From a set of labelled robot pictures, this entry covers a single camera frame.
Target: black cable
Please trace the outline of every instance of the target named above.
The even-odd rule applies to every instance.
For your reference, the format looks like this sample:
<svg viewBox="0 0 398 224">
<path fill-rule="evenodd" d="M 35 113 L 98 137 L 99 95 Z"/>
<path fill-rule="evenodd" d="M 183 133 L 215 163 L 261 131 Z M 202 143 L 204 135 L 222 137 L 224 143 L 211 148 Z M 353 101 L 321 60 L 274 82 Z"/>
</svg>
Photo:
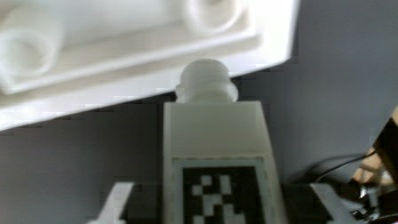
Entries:
<svg viewBox="0 0 398 224">
<path fill-rule="evenodd" d="M 375 221 L 378 221 L 380 219 L 389 219 L 389 218 L 396 218 L 396 220 L 398 220 L 398 213 L 384 215 L 384 216 L 378 216 Z"/>
<path fill-rule="evenodd" d="M 341 163 L 337 166 L 334 166 L 330 169 L 327 169 L 327 170 L 321 172 L 321 174 L 320 174 L 320 176 L 318 176 L 318 178 L 316 178 L 316 180 L 314 180 L 314 183 L 320 182 L 320 180 L 323 179 L 323 177 L 325 177 L 325 176 L 332 173 L 332 171 L 337 170 L 346 164 L 350 164 L 350 163 L 353 163 L 355 161 L 366 159 L 366 158 L 371 157 L 375 154 L 377 154 L 377 150 L 373 150 L 373 152 L 371 152 L 368 155 L 364 155 L 364 156 L 357 157 L 355 159 L 348 160 L 345 163 Z"/>
</svg>

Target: white 3d printed part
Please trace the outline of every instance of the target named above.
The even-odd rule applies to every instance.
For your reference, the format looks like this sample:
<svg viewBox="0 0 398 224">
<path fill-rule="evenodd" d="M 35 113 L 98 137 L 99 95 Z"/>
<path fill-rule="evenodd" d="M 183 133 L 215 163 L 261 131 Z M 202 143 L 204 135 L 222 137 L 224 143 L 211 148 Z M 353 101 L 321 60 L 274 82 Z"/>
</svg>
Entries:
<svg viewBox="0 0 398 224">
<path fill-rule="evenodd" d="M 204 95 L 208 84 L 231 83 L 220 71 L 213 60 L 188 65 L 181 86 L 192 98 L 165 104 L 163 223 L 284 224 L 261 103 L 233 102 L 227 97 L 213 100 L 213 94 Z"/>
<path fill-rule="evenodd" d="M 0 25 L 0 74 L 35 76 L 48 72 L 62 47 L 62 26 L 48 12 L 21 6 Z"/>
</svg>

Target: qr code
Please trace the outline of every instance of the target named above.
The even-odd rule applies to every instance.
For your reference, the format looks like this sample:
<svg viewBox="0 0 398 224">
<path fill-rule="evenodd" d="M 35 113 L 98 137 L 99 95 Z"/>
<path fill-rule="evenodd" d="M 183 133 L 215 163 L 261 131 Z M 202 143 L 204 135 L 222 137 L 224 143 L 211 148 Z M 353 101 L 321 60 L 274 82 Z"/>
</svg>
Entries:
<svg viewBox="0 0 398 224">
<path fill-rule="evenodd" d="M 183 168 L 183 223 L 263 224 L 252 166 Z"/>
</svg>

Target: gray surface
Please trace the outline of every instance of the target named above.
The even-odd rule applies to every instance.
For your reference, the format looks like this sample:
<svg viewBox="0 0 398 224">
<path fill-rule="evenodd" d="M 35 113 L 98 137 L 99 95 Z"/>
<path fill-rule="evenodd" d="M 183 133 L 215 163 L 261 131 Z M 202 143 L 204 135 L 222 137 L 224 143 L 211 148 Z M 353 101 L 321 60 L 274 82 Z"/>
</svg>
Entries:
<svg viewBox="0 0 398 224">
<path fill-rule="evenodd" d="M 393 0 L 304 1 L 297 61 L 236 81 L 242 100 L 265 103 L 282 181 L 373 143 L 398 104 L 396 10 Z M 114 110 L 2 133 L 0 223 L 83 223 L 117 180 L 144 184 L 131 213 L 154 216 L 162 110 Z"/>
<path fill-rule="evenodd" d="M 302 3 L 297 63 L 242 78 L 242 99 L 265 104 L 284 181 L 327 157 L 368 151 L 398 105 L 398 1 Z"/>
</svg>

